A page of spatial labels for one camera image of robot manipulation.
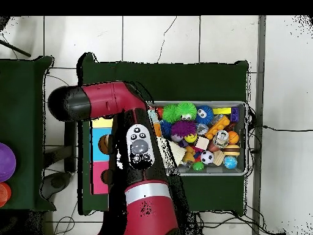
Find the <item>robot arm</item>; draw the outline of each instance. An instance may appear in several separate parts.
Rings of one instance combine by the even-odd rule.
[[[177,232],[174,205],[147,105],[132,85],[110,82],[61,87],[49,96],[48,108],[60,121],[117,114],[112,134],[116,146],[114,152],[119,151],[123,165],[122,182],[127,206],[123,235],[170,235]]]

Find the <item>pink panel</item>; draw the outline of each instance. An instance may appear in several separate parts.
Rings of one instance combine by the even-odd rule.
[[[93,183],[94,193],[92,195],[107,194],[109,193],[108,185],[104,184],[101,180],[101,173],[109,168],[109,162],[94,162]]]

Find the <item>green spiky ball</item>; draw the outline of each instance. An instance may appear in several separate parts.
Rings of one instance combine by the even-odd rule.
[[[195,120],[197,116],[197,108],[193,103],[182,102],[176,106],[175,114],[180,120]]]
[[[170,122],[171,124],[177,122],[179,117],[177,117],[176,106],[174,104],[164,106],[162,119]]]

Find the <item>green ball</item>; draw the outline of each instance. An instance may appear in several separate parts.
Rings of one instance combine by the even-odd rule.
[[[182,102],[176,106],[175,113],[180,120],[195,120],[197,116],[197,108],[191,102]]]
[[[193,163],[193,170],[203,170],[204,169],[204,164],[202,162],[194,162]]]
[[[164,106],[162,119],[166,122],[170,122],[171,124],[177,122],[179,120],[179,117],[176,113],[176,106],[177,105],[174,104]]]

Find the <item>soccer ball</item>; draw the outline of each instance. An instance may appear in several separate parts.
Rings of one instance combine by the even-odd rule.
[[[201,153],[201,161],[203,162],[203,164],[211,164],[214,161],[214,154],[210,151],[203,151]]]

